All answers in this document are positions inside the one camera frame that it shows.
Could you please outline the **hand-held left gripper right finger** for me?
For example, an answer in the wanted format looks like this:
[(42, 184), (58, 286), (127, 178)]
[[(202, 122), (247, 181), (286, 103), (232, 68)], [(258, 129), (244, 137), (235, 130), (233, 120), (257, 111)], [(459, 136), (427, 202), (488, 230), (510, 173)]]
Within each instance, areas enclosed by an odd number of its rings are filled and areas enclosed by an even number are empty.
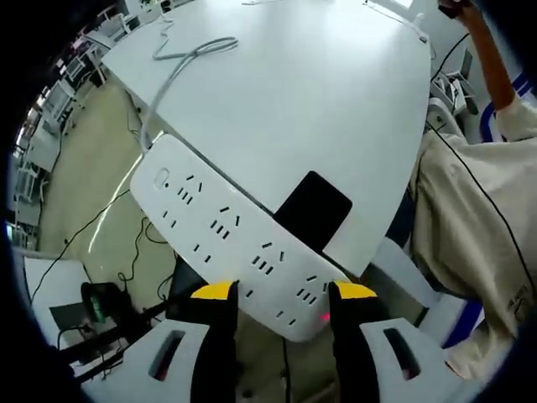
[(431, 337), (393, 319), (364, 285), (328, 285), (342, 402), (450, 402), (462, 384)]

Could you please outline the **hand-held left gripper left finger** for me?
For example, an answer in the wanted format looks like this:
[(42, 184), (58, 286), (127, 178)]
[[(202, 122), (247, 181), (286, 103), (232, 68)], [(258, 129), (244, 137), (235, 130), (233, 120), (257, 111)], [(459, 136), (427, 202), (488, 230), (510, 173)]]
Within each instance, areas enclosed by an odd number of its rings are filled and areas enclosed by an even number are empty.
[(117, 401), (235, 401), (238, 283), (203, 285), (163, 306), (176, 315), (126, 350), (117, 371)]

